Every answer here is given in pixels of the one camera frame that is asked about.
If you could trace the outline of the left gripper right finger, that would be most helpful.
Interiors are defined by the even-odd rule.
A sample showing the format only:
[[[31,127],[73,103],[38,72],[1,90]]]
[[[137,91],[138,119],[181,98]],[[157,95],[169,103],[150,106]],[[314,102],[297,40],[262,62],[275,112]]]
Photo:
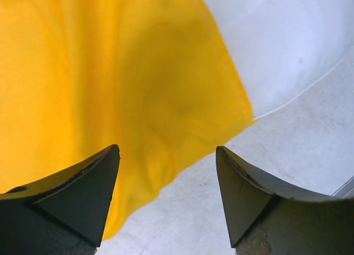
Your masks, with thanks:
[[[353,198],[288,183],[224,146],[216,169],[237,254],[352,254]]]

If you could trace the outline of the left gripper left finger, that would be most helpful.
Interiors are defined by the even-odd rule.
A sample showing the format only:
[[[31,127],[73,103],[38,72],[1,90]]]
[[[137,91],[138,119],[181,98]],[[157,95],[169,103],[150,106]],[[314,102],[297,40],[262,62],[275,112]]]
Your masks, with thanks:
[[[95,254],[119,167],[114,144],[1,194],[1,254]]]

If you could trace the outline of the yellow pillowcase with print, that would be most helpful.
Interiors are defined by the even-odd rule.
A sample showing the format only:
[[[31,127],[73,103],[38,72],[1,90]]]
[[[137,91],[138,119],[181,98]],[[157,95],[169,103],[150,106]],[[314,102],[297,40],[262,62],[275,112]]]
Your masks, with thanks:
[[[203,0],[1,0],[1,191],[117,144],[108,239],[252,123]]]

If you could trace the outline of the white pillow with yellow edge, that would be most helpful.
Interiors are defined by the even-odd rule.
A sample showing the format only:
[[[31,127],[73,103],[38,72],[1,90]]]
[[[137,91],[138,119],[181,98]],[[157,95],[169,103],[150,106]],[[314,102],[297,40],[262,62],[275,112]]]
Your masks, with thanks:
[[[254,117],[285,106],[353,47],[353,0],[204,0]]]

